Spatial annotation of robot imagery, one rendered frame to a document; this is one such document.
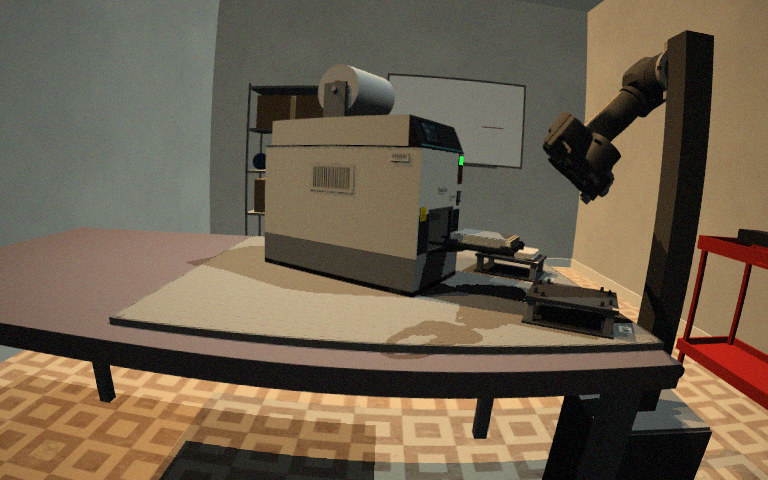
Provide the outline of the grey cylinder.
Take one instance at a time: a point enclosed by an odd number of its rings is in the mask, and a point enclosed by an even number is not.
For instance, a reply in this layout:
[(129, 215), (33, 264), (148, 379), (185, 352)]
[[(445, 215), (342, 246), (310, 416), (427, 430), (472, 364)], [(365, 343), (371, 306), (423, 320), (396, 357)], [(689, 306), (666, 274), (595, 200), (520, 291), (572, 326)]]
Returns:
[(389, 115), (395, 102), (395, 92), (389, 81), (346, 64), (329, 68), (318, 87), (318, 99), (324, 105), (325, 83), (347, 81), (346, 116)]

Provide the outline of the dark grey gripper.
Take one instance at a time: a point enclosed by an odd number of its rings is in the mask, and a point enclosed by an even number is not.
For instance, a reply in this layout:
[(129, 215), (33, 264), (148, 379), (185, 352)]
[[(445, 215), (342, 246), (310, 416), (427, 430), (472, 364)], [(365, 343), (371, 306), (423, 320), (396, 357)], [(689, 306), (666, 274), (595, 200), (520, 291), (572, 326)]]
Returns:
[(591, 134), (569, 112), (563, 112), (549, 128), (543, 149), (550, 156), (548, 161), (586, 193), (590, 187), (596, 187), (621, 158), (610, 141), (598, 133)]

